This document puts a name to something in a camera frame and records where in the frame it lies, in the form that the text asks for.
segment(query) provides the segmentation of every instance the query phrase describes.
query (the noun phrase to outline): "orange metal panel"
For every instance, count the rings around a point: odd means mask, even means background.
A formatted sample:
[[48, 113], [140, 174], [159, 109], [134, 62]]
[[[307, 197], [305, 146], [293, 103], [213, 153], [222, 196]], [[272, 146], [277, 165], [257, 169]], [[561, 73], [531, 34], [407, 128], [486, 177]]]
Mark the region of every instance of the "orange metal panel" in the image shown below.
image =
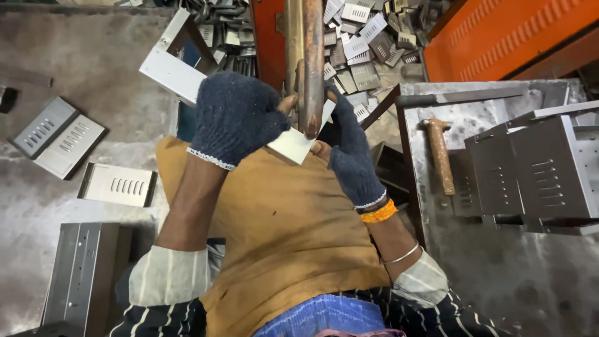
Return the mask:
[[287, 77], [285, 36], [276, 28], [276, 14], [283, 10], [283, 0], [252, 1], [258, 77], [276, 91], [283, 89]]
[[431, 82], [502, 79], [599, 17], [599, 0], [468, 0], [424, 50]]
[[548, 58], [530, 66], [512, 80], [558, 79], [599, 59], [599, 28], [577, 39]]

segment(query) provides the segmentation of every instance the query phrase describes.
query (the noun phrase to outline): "blue patterned fabric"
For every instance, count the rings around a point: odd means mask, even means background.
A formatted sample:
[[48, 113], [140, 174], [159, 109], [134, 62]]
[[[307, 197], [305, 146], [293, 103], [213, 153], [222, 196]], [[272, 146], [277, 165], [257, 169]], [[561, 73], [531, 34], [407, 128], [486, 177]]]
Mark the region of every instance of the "blue patterned fabric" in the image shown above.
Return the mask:
[[320, 295], [280, 314], [253, 337], [311, 337], [325, 329], [358, 334], [384, 328], [379, 306], [345, 296]]

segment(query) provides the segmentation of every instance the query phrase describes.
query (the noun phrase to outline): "orange thread bracelet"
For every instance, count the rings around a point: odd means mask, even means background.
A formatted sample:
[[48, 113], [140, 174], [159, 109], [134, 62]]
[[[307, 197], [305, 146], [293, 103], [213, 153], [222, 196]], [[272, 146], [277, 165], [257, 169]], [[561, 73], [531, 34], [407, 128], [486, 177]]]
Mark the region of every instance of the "orange thread bracelet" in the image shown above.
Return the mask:
[[389, 219], [393, 214], [397, 212], [397, 208], [395, 208], [395, 204], [393, 200], [389, 198], [389, 201], [386, 205], [376, 210], [375, 212], [365, 213], [360, 215], [363, 222], [372, 224], [374, 222], [381, 222]]

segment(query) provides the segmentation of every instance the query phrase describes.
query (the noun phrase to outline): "hand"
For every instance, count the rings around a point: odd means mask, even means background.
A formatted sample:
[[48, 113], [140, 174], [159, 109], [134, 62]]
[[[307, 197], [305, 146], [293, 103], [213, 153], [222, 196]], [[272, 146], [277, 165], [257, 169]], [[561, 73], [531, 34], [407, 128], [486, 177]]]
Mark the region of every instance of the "hand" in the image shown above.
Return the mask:
[[187, 151], [223, 169], [278, 138], [291, 127], [287, 114], [297, 102], [280, 102], [277, 92], [258, 79], [230, 71], [209, 76], [199, 86], [198, 130]]
[[353, 113], [352, 104], [334, 86], [327, 89], [337, 97], [332, 119], [341, 128], [341, 146], [331, 149], [328, 144], [317, 140], [311, 151], [329, 162], [328, 168], [335, 172], [341, 190], [354, 207], [365, 209], [383, 200], [387, 190], [374, 172], [366, 133]]

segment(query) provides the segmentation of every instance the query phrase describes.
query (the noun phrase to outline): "wooden hammer handle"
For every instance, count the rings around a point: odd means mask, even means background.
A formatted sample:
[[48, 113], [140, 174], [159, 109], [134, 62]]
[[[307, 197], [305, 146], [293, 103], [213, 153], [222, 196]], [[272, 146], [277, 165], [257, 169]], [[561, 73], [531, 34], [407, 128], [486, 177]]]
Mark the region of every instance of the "wooden hammer handle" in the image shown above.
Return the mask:
[[435, 161], [435, 168], [441, 176], [443, 183], [443, 191], [445, 195], [454, 195], [455, 187], [453, 186], [453, 174], [449, 165], [449, 156], [447, 154], [447, 146], [443, 137], [443, 128], [447, 123], [436, 118], [428, 120], [428, 137], [431, 143], [432, 157]]

